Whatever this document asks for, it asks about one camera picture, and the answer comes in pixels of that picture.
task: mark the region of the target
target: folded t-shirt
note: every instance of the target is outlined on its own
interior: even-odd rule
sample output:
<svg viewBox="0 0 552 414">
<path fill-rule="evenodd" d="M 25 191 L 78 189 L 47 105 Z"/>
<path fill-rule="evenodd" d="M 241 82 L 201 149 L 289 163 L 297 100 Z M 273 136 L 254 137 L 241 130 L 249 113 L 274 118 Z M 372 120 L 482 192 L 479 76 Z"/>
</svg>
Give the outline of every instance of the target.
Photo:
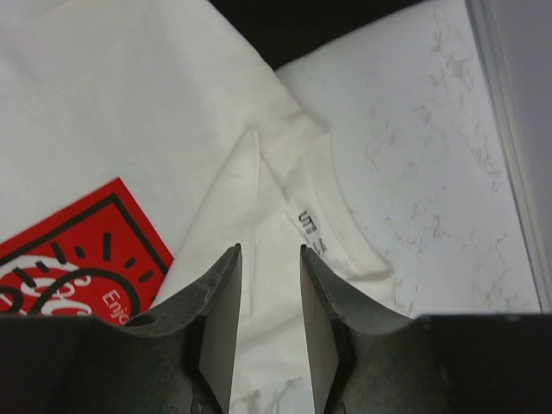
<svg viewBox="0 0 552 414">
<path fill-rule="evenodd" d="M 0 30 L 0 240 L 120 177 L 174 256 L 157 303 L 241 243 L 235 397 L 308 372 L 300 244 L 390 294 L 329 137 L 209 3 L 20 0 Z"/>
</svg>

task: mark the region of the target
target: red square print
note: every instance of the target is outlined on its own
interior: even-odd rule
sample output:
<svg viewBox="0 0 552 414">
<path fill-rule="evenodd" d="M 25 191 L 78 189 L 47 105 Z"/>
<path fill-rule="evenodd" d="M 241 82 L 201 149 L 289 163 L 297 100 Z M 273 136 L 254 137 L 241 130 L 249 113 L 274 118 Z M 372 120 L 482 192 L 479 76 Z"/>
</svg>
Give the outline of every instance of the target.
<svg viewBox="0 0 552 414">
<path fill-rule="evenodd" d="M 0 312 L 121 325 L 149 309 L 172 261 L 116 179 L 0 245 Z"/>
</svg>

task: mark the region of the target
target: gray plastic edge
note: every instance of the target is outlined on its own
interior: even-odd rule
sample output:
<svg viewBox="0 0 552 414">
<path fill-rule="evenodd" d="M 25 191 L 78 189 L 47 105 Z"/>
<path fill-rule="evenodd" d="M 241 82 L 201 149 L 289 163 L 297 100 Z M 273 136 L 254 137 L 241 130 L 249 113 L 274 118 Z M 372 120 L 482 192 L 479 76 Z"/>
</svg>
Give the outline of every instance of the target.
<svg viewBox="0 0 552 414">
<path fill-rule="evenodd" d="M 524 234 L 525 248 L 535 281 L 536 293 L 543 312 L 550 312 L 552 303 L 552 275 L 544 239 L 538 227 L 535 202 L 531 196 L 530 176 L 525 168 L 515 105 L 511 96 L 511 82 L 505 62 L 499 28 L 492 12 L 492 3 L 466 0 L 467 13 L 474 29 L 487 89 L 492 101 L 495 122 Z"/>
</svg>

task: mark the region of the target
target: marble countertop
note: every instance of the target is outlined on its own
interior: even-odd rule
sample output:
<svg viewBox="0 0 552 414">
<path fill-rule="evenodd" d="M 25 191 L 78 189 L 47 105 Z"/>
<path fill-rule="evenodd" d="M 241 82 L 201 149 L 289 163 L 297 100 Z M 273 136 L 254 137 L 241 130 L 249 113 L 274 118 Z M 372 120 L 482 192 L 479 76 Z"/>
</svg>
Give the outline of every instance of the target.
<svg viewBox="0 0 552 414">
<path fill-rule="evenodd" d="M 390 16 L 278 73 L 333 134 L 343 196 L 423 313 L 539 311 L 492 107 L 462 0 Z M 314 412 L 304 377 L 232 413 Z"/>
</svg>

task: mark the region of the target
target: black border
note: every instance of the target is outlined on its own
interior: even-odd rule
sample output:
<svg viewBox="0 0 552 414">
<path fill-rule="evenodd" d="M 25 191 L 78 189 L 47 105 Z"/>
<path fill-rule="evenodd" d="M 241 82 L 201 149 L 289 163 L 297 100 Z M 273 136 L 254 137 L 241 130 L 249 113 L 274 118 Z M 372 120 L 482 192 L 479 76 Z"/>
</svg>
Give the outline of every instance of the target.
<svg viewBox="0 0 552 414">
<path fill-rule="evenodd" d="M 161 270 L 163 273 L 163 276 L 166 276 L 166 273 L 168 272 L 167 265 L 163 262 L 163 260 L 160 258 L 160 256 L 155 251 L 154 247 L 151 245 L 151 243 L 147 240 L 147 237 L 142 233 L 140 227 L 135 222 L 135 220 L 132 218 L 130 213 L 127 211 L 127 209 L 124 207 L 124 204 L 122 203 L 119 196 L 117 196 L 116 193 L 112 193 L 109 196 L 101 199 L 100 201 L 94 203 L 92 206 L 88 207 L 87 209 L 81 211 L 77 215 L 69 218 L 64 223 L 59 225 L 58 227 L 54 228 L 53 230 L 50 230 L 44 235 L 41 235 L 37 237 L 36 239 L 30 241 L 29 243 L 21 246 L 20 248 L 17 248 L 13 250 L 12 252 L 6 254 L 3 258 L 0 259 L 0 266 L 5 265 L 6 263 L 11 262 L 12 260 L 16 259 L 19 256 L 22 256 L 26 254 L 29 250 L 32 250 L 33 248 L 37 248 L 41 244 L 44 244 L 56 236 L 60 235 L 64 231 L 70 229 L 71 227 L 83 222 L 90 216 L 96 214 L 101 209 L 104 209 L 105 207 L 109 206 L 110 204 L 115 205 L 119 213 L 121 214 L 122 219 L 127 223 L 127 225 L 130 227 L 132 232 L 135 234 L 136 238 L 140 242 L 140 244 L 144 247 L 146 252 L 149 254 L 151 259 L 155 262 L 157 267 Z"/>
</svg>

